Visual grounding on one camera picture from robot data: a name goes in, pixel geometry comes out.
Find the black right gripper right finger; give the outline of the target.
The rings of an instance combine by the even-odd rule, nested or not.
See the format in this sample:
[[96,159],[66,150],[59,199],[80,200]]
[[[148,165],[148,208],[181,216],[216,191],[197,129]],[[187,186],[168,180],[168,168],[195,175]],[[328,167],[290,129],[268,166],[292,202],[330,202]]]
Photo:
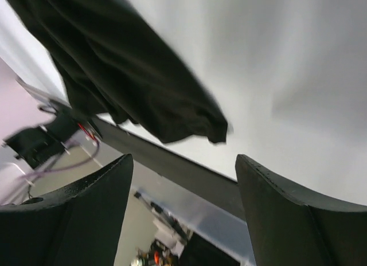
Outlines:
[[257,265],[366,265],[366,206],[308,189],[243,154],[235,169]]

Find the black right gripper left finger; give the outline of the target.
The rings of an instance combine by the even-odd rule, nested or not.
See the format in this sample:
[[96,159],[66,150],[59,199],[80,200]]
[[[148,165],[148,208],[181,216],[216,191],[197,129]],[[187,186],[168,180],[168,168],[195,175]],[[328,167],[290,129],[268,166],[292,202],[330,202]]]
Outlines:
[[113,265],[132,155],[19,205],[1,206],[1,265]]

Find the black t-shirt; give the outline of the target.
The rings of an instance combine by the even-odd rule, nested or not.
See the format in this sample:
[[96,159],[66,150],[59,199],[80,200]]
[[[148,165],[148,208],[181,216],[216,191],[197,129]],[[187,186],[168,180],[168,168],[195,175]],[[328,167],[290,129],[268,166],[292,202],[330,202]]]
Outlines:
[[78,113],[130,121],[162,143],[224,143],[228,122],[175,52],[114,0],[7,0],[49,52]]

